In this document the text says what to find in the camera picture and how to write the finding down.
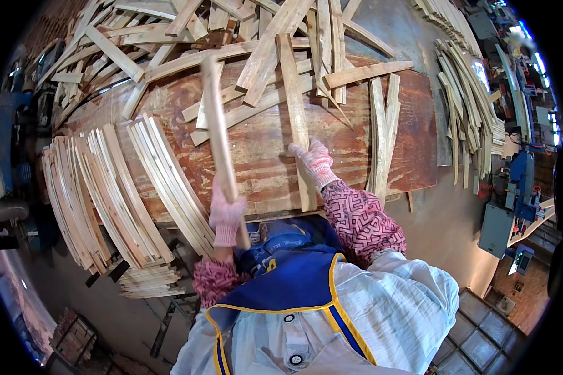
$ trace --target dust collection hose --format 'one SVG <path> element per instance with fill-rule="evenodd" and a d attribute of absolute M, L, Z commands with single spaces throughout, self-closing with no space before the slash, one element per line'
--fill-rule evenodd
<path fill-rule="evenodd" d="M 25 220 L 29 216 L 29 205 L 23 199 L 0 202 L 0 222 L 13 219 Z"/>

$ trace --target pink work glove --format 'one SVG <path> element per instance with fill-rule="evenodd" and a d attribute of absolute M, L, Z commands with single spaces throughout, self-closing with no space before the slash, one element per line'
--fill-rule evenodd
<path fill-rule="evenodd" d="M 324 187 L 339 178 L 331 171 L 330 167 L 334 164 L 334 160 L 328 155 L 327 147 L 314 137 L 310 138 L 310 143 L 308 151 L 295 143 L 290 143 L 287 149 L 304 163 L 308 175 L 313 179 L 317 190 L 321 192 Z"/>
<path fill-rule="evenodd" d="M 242 224 L 242 213 L 246 209 L 246 198 L 240 196 L 232 204 L 227 202 L 217 176 L 212 180 L 209 225 L 215 231 L 214 247 L 234 247 L 236 233 Z"/>

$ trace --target pink patterned sleeve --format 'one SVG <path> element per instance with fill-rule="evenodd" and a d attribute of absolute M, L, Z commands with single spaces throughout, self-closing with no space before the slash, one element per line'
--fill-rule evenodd
<path fill-rule="evenodd" d="M 372 255 L 379 251 L 392 248 L 405 254 L 402 228 L 385 214 L 375 195 L 355 190 L 342 180 L 329 184 L 321 195 L 325 214 L 349 262 L 367 269 Z"/>
<path fill-rule="evenodd" d="M 248 274 L 239 275 L 233 263 L 204 259 L 194 265 L 192 286 L 200 296 L 200 306 L 209 308 L 249 278 Z"/>

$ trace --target wooden workbench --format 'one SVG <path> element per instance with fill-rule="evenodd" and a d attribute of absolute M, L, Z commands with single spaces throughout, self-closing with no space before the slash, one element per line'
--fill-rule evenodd
<path fill-rule="evenodd" d="M 297 52 L 297 59 L 306 58 Z M 378 63 L 349 56 L 356 67 Z M 246 59 L 228 59 L 221 85 L 231 86 L 240 75 Z M 413 71 L 402 71 L 402 103 L 398 135 L 388 177 L 388 195 L 418 190 L 436 184 L 436 121 L 429 79 Z M 127 82 L 99 95 L 77 108 L 59 129 L 74 134 L 112 123 L 144 204 L 156 223 L 171 223 L 172 217 L 161 202 L 131 144 L 120 113 L 134 82 Z M 386 89 L 387 77 L 383 78 Z M 215 174 L 210 143 L 195 147 L 190 132 L 195 121 L 186 124 L 181 111 L 200 100 L 202 80 L 197 68 L 180 72 L 150 85 L 136 114 L 159 116 L 169 143 L 203 205 L 210 206 L 210 182 Z M 324 109 L 321 99 L 311 92 L 304 96 L 308 131 L 330 149 L 332 170 L 350 186 L 363 189 L 370 171 L 370 114 L 368 85 L 349 85 L 347 104 L 342 106 L 354 126 L 354 132 L 339 120 L 335 108 Z M 225 105 L 230 110 L 241 105 L 235 100 Z M 247 219 L 284 217 L 300 213 L 296 166 L 287 153 L 291 130 L 285 103 L 249 118 L 229 129 L 232 159 L 238 190 L 248 199 Z"/>

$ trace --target shirt button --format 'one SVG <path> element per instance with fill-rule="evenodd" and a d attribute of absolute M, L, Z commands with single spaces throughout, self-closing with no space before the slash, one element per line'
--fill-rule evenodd
<path fill-rule="evenodd" d="M 293 356 L 290 357 L 290 363 L 293 365 L 299 365 L 302 363 L 302 357 L 299 356 L 298 354 L 294 354 Z"/>

